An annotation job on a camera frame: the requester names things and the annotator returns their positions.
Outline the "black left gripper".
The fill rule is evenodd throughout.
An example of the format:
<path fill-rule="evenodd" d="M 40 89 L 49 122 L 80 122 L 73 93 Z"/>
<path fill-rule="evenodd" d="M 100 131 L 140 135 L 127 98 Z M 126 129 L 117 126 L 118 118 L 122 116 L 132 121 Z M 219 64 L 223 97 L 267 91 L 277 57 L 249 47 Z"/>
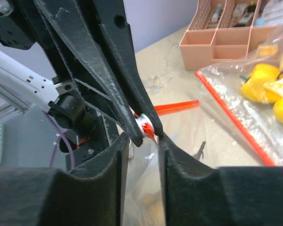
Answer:
<path fill-rule="evenodd" d="M 75 98 L 118 124 L 140 146 L 135 115 L 145 114 L 156 135 L 162 123 L 140 79 L 122 0 L 16 0 L 45 51 L 55 83 L 71 80 Z"/>

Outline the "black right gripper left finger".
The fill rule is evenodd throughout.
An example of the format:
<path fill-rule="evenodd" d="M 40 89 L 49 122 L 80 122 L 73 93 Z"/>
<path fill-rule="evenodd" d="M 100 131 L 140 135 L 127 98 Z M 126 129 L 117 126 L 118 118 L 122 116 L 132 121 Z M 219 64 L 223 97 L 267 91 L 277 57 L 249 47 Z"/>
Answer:
<path fill-rule="evenodd" d="M 0 226 L 119 226 L 123 222 L 129 138 L 66 173 L 0 168 Z"/>

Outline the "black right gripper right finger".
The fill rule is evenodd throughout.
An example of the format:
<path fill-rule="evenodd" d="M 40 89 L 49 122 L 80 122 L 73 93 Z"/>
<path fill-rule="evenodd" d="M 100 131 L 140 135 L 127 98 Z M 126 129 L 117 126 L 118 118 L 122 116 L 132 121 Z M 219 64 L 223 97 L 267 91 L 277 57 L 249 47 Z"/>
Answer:
<path fill-rule="evenodd" d="M 283 226 L 283 167 L 213 169 L 165 135 L 158 164 L 168 226 Z"/>

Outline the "clear zip bag brown food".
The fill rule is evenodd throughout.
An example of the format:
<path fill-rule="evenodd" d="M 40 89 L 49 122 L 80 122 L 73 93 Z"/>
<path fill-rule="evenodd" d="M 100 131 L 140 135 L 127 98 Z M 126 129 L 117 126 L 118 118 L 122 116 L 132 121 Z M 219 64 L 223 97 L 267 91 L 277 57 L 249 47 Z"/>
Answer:
<path fill-rule="evenodd" d="M 171 141 L 196 160 L 207 163 L 206 135 L 199 100 L 157 105 L 155 109 Z M 140 147 L 133 143 L 129 146 L 124 226 L 140 226 L 144 212 L 142 198 L 147 193 L 161 195 L 158 137 L 150 135 L 145 137 Z"/>

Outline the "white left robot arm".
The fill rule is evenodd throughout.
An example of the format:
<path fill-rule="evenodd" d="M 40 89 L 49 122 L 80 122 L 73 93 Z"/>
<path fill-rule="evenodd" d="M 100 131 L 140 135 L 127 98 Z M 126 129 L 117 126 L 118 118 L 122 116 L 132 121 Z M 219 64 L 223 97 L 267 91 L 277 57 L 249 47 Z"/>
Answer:
<path fill-rule="evenodd" d="M 46 79 L 0 51 L 0 84 L 88 139 L 99 112 L 136 145 L 163 126 L 140 79 L 121 0 L 0 0 L 0 44 L 39 44 L 55 71 Z"/>

